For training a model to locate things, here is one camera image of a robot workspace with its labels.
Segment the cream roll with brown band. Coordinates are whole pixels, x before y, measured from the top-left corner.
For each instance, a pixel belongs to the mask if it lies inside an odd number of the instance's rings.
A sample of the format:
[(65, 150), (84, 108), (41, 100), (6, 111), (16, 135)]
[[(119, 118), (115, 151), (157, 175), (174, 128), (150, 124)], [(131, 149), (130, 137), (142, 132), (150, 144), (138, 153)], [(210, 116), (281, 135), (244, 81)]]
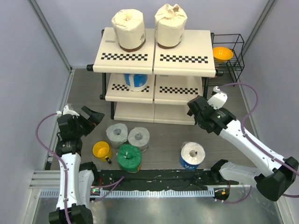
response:
[(111, 19), (119, 46), (127, 52), (140, 49), (146, 41), (143, 13), (136, 9), (123, 9)]

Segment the grey paper roll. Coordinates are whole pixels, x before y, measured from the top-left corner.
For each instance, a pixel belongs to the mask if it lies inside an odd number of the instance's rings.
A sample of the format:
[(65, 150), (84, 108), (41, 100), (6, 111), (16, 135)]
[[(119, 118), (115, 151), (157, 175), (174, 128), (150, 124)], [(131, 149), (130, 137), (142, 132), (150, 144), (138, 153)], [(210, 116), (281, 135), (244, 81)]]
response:
[(130, 145), (137, 147), (142, 153), (149, 147), (150, 133), (144, 127), (135, 127), (128, 134)]
[(117, 123), (106, 129), (106, 135), (110, 142), (110, 146), (119, 149), (128, 141), (128, 128), (123, 123)]

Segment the cream paper roll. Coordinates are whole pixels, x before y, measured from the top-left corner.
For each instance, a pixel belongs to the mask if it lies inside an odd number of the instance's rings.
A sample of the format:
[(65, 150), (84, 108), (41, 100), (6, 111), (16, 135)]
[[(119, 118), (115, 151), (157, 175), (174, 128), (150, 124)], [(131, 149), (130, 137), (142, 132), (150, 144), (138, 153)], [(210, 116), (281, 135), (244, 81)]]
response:
[(165, 4), (155, 14), (156, 42), (163, 49), (180, 44), (187, 22), (187, 14), (181, 6)]

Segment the blue roll front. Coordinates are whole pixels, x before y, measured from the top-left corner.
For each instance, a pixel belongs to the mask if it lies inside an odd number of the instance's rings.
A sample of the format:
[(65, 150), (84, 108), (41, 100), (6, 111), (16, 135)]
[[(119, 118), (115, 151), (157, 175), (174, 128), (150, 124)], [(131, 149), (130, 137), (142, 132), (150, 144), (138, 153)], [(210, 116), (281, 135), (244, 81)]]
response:
[(205, 159), (204, 148), (196, 142), (184, 142), (181, 147), (179, 162), (186, 170), (196, 170)]

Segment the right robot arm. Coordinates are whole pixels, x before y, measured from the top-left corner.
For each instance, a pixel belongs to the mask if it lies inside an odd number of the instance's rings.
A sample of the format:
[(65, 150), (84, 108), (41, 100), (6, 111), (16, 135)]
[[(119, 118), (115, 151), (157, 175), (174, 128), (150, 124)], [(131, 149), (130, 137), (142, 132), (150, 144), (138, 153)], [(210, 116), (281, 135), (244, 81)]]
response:
[(298, 175), (299, 162), (295, 158), (285, 158), (269, 149), (247, 132), (229, 110), (202, 96), (190, 100), (187, 105), (187, 114), (194, 116), (200, 128), (233, 144), (255, 165), (251, 168), (220, 160), (212, 167), (214, 183), (222, 184), (227, 180), (247, 184), (256, 187), (265, 198), (274, 202), (285, 195)]

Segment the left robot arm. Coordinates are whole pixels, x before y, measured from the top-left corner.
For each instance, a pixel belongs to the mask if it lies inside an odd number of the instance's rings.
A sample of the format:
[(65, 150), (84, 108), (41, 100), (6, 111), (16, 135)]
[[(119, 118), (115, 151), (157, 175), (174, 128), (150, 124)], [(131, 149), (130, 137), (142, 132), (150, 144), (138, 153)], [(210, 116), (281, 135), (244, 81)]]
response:
[(51, 224), (91, 224), (89, 209), (91, 187), (100, 175), (93, 162), (81, 163), (82, 136), (89, 135), (102, 121), (104, 114), (82, 107), (86, 119), (70, 105), (57, 112), (59, 132), (55, 153), (60, 165), (60, 189), (56, 210), (49, 213)]

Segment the blue roll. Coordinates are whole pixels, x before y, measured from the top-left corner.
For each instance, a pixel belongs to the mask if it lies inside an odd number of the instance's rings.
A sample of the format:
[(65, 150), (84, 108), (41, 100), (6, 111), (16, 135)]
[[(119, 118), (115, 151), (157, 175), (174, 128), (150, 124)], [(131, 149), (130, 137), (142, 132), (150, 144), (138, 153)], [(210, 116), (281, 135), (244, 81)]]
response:
[(142, 91), (147, 86), (148, 75), (145, 74), (123, 74), (127, 88), (130, 91)]
[(184, 142), (181, 147), (179, 162), (186, 170), (196, 170), (205, 159), (204, 148), (196, 142)]

